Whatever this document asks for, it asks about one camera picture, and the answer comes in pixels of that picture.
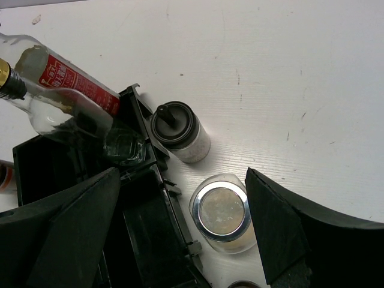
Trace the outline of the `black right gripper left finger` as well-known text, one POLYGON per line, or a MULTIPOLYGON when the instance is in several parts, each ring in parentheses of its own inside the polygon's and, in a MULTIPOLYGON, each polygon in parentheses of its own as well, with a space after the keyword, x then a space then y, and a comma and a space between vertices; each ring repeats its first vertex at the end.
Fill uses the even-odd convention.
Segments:
POLYGON ((1 213, 1 287, 91 287, 120 189, 109 168, 1 213))

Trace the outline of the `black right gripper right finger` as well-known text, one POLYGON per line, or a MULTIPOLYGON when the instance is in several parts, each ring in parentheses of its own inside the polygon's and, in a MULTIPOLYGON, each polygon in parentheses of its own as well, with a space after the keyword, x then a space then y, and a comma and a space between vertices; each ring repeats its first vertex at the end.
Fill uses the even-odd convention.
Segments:
POLYGON ((383 286, 382 223, 322 206, 255 169, 245 184, 269 286, 383 286))

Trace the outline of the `small jar white lid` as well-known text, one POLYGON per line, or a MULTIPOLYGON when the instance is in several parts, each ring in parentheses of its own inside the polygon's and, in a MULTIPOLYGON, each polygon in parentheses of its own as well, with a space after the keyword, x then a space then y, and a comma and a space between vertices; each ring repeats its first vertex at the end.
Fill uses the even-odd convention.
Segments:
POLYGON ((17 191, 14 164, 1 160, 0 189, 2 193, 13 193, 17 191))

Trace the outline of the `clear bottle gold pourer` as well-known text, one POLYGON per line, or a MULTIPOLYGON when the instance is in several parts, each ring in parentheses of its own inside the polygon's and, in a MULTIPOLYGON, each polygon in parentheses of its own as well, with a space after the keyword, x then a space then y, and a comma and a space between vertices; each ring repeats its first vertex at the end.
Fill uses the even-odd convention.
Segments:
POLYGON ((145 160, 145 139, 81 92, 44 88, 1 60, 1 99, 24 111, 33 129, 56 142, 119 165, 145 160))

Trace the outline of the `tall bottle black cap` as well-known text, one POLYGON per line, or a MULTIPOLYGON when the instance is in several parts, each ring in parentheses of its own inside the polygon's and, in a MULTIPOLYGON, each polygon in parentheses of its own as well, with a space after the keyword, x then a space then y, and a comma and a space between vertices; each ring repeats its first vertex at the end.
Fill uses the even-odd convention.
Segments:
POLYGON ((75 89, 115 116, 119 94, 28 35, 1 34, 1 58, 22 77, 47 88, 75 89))

